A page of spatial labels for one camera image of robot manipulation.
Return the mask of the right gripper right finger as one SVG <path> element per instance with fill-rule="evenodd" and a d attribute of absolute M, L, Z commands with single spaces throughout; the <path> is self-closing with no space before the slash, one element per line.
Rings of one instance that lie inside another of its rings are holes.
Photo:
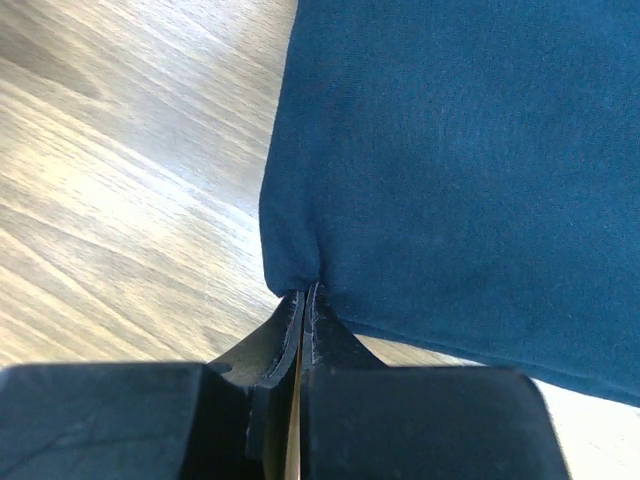
<path fill-rule="evenodd" d="M 392 367 L 305 299 L 301 475 L 305 479 L 565 479 L 535 384 L 503 367 Z"/>

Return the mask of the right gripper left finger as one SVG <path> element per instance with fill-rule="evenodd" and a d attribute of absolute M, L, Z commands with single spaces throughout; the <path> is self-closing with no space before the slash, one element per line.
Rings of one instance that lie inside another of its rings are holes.
<path fill-rule="evenodd" d="M 305 296 L 209 363 L 1 372 L 5 479 L 281 479 Z"/>

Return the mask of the navy basketball tank top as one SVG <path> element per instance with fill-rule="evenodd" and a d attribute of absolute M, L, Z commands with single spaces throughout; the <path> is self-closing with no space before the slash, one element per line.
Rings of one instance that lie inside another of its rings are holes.
<path fill-rule="evenodd" d="M 639 5 L 302 1 L 259 205 L 276 295 L 639 402 Z"/>

